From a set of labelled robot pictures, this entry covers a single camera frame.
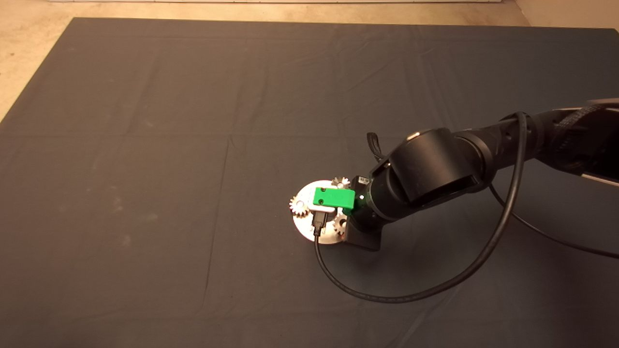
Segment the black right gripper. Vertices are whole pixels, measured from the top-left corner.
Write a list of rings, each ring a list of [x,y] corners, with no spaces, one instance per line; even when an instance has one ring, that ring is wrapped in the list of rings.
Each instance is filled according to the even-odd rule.
[[[354,220],[346,222],[344,243],[366,251],[380,251],[382,229],[362,226]]]

